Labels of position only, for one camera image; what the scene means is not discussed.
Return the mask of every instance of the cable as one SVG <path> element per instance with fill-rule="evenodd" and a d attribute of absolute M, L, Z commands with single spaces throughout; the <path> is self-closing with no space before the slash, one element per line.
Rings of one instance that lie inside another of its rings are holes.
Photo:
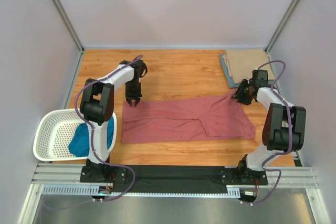
<path fill-rule="evenodd" d="M 285 101 L 285 99 L 279 95 L 278 92 L 276 92 L 274 90 L 274 85 L 276 84 L 276 82 L 280 79 L 280 77 L 282 76 L 282 74 L 284 73 L 285 71 L 285 68 L 286 68 L 286 64 L 285 62 L 283 62 L 282 60 L 272 60 L 272 61 L 269 61 L 265 64 L 262 64 L 258 69 L 262 68 L 263 66 L 267 65 L 267 64 L 271 64 L 271 63 L 275 63 L 275 62 L 279 62 L 279 63 L 282 63 L 283 65 L 283 68 L 282 68 L 282 71 L 280 72 L 279 76 L 275 79 L 275 81 L 272 83 L 271 85 L 271 91 L 272 93 L 285 105 L 286 107 L 286 111 L 287 111 L 287 121 L 288 121 L 288 135 L 289 135 L 289 140 L 288 140 L 288 149 L 286 152 L 277 152 L 277 153 L 274 153 L 272 156 L 269 156 L 267 159 L 265 159 L 262 163 L 262 168 L 264 171 L 266 172 L 279 172 L 279 176 L 277 178 L 277 181 L 275 182 L 274 184 L 274 187 L 272 188 L 271 192 L 262 200 L 258 201 L 258 202 L 254 202 L 253 204 L 249 204 L 249 205 L 260 205 L 262 203 L 264 203 L 275 191 L 275 189 L 277 188 L 279 182 L 280 182 L 280 178 L 281 178 L 281 170 L 280 169 L 269 169 L 269 168 L 265 168 L 265 165 L 267 164 L 268 161 L 272 160 L 274 157 L 276 156 L 283 156 L 283 155 L 287 155 L 289 153 L 291 153 L 292 151 L 292 143 L 293 143 L 293 139 L 292 139 L 292 120 L 291 120 L 291 114 L 290 114 L 290 109 L 289 109 L 289 105 L 288 103 Z"/>
<path fill-rule="evenodd" d="M 110 73 L 108 76 L 104 77 L 104 78 L 101 78 L 101 79 L 97 79 L 89 84 L 87 84 L 86 86 L 84 86 L 79 92 L 78 94 L 76 95 L 76 98 L 75 98 L 75 111 L 77 113 L 77 115 L 84 121 L 86 122 L 92 129 L 91 131 L 91 148 L 92 148 L 92 151 L 93 151 L 93 154 L 94 156 L 96 157 L 96 159 L 101 162 L 102 164 L 105 164 L 105 165 L 109 165 L 109 166 L 113 166 L 113 167 L 121 167 L 121 168 L 125 168 L 125 169 L 128 169 L 132 172 L 133 174 L 133 178 L 132 178 L 132 182 L 130 184 L 130 186 L 125 190 L 123 191 L 122 193 L 120 193 L 119 195 L 117 196 L 114 196 L 114 197 L 111 197 L 111 198 L 107 198 L 107 199 L 102 199 L 102 200 L 94 200 L 94 199 L 91 199 L 91 200 L 86 200 L 86 201 L 83 201 L 83 202 L 80 202 L 78 204 L 75 204 L 75 205 L 71 205 L 71 206 L 68 206 L 68 207 L 62 207 L 62 208 L 53 208 L 53 207 L 49 207 L 45 204 L 45 201 L 42 201 L 41 204 L 43 205 L 43 207 L 47 208 L 48 210 L 67 210 L 67 209 L 71 209 L 71 208 L 74 208 L 74 207 L 78 207 L 78 206 L 81 206 L 81 205 L 84 205 L 84 204 L 87 204 L 87 203 L 90 203 L 90 202 L 109 202 L 109 201 L 112 201 L 112 200 L 115 200 L 115 199 L 119 199 L 120 197 L 122 197 L 124 194 L 126 194 L 131 188 L 132 186 L 134 185 L 134 182 L 135 182 L 135 171 L 129 167 L 129 166 L 126 166 L 126 165 L 119 165 L 119 164 L 110 164 L 110 163 L 107 163 L 103 160 L 101 160 L 101 158 L 97 155 L 96 153 L 96 149 L 94 148 L 94 142 L 93 142 L 93 134 L 94 134 L 94 131 L 95 131 L 95 127 L 92 125 L 92 123 L 90 123 L 88 120 L 86 120 L 82 115 L 81 113 L 78 111 L 78 107 L 77 107 L 77 103 L 78 103 L 78 99 L 79 99 L 79 96 L 84 92 L 84 90 L 86 88 L 88 88 L 89 86 L 92 86 L 100 81 L 105 81 L 109 78 L 111 78 L 112 76 L 114 76 L 116 73 L 118 73 L 119 71 L 121 71 L 122 69 L 128 67 L 129 65 L 139 61 L 141 58 L 143 57 L 143 55 L 139 55 L 137 57 L 135 57 L 130 63 L 122 66 L 121 68 L 117 68 L 115 71 L 113 71 L 112 73 Z"/>

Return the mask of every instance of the wooden table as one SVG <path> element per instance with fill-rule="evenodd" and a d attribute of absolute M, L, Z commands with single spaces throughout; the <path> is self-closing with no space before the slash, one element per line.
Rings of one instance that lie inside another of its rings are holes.
<path fill-rule="evenodd" d="M 229 88 L 219 63 L 224 50 L 87 50 L 72 94 L 75 96 L 88 78 L 100 78 L 111 72 L 122 60 L 131 61 L 143 54 L 148 74 L 141 80 L 142 100 L 159 101 L 223 95 Z M 121 144 L 122 102 L 125 87 L 114 96 L 118 118 L 117 140 L 110 162 L 137 165 L 226 165 L 235 166 L 261 142 L 267 111 L 259 103 L 243 105 L 256 126 L 255 140 L 184 141 L 146 144 Z M 291 155 L 280 157 L 275 166 L 294 166 Z"/>

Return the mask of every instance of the white wall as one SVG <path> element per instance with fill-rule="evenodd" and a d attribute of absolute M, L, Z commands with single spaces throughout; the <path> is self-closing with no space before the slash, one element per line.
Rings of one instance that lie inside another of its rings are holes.
<path fill-rule="evenodd" d="M 0 0 L 1 223 L 16 223 L 40 119 L 61 109 L 79 52 L 51 0 Z"/>
<path fill-rule="evenodd" d="M 285 97 L 307 109 L 301 156 L 316 172 L 332 223 L 336 223 L 335 52 L 335 0 L 302 0 L 271 51 L 273 60 L 287 64 L 280 80 Z"/>
<path fill-rule="evenodd" d="M 85 47 L 265 47 L 291 0 L 61 0 Z"/>

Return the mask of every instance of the plastic basket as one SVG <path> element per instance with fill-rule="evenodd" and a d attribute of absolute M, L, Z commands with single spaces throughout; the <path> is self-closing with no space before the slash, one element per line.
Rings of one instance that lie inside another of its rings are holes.
<path fill-rule="evenodd" d="M 117 135 L 117 117 L 113 113 L 114 131 L 112 151 Z M 76 157 L 69 152 L 69 143 L 75 135 L 75 131 L 83 120 L 78 117 L 75 109 L 54 110 L 46 114 L 41 120 L 34 140 L 33 152 L 41 161 L 70 161 L 86 159 Z"/>

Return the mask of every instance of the red cloth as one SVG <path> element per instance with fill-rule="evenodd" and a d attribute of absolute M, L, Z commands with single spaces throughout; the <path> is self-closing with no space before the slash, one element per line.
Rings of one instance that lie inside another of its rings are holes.
<path fill-rule="evenodd" d="M 124 102 L 122 143 L 254 139 L 256 128 L 242 105 L 224 96 L 185 100 Z"/>

